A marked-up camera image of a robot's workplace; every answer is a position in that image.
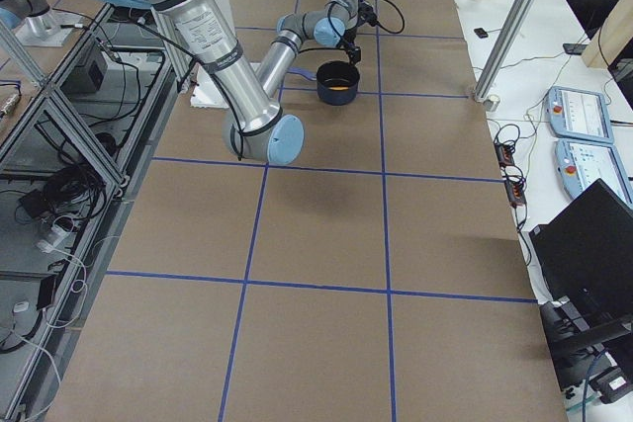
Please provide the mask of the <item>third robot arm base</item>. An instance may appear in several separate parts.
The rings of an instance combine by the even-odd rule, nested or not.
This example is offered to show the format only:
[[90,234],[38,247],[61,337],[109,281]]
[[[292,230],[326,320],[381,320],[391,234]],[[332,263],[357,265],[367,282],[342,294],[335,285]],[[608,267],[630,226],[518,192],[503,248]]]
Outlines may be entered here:
[[1,22],[22,45],[62,47],[69,29],[63,29],[47,0],[1,0]]

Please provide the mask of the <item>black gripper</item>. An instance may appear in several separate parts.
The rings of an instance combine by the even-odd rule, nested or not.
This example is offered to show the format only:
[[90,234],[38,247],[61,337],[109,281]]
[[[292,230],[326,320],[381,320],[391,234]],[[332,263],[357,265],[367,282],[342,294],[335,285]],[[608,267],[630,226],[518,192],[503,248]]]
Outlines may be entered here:
[[348,29],[340,40],[340,46],[346,49],[346,54],[351,65],[356,65],[362,60],[362,49],[355,43],[356,29]]

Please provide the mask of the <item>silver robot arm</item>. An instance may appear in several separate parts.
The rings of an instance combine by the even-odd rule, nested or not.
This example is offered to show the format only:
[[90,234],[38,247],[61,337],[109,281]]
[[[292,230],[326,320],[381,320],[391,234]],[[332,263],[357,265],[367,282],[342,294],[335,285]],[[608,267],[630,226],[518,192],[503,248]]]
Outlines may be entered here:
[[186,50],[207,72],[226,101],[226,147],[239,159],[288,165],[301,153],[301,120],[284,113],[273,95],[302,45],[336,47],[356,23],[358,0],[330,0],[319,11],[289,14],[258,67],[252,67],[216,0],[101,0],[114,6],[154,9],[167,16]]

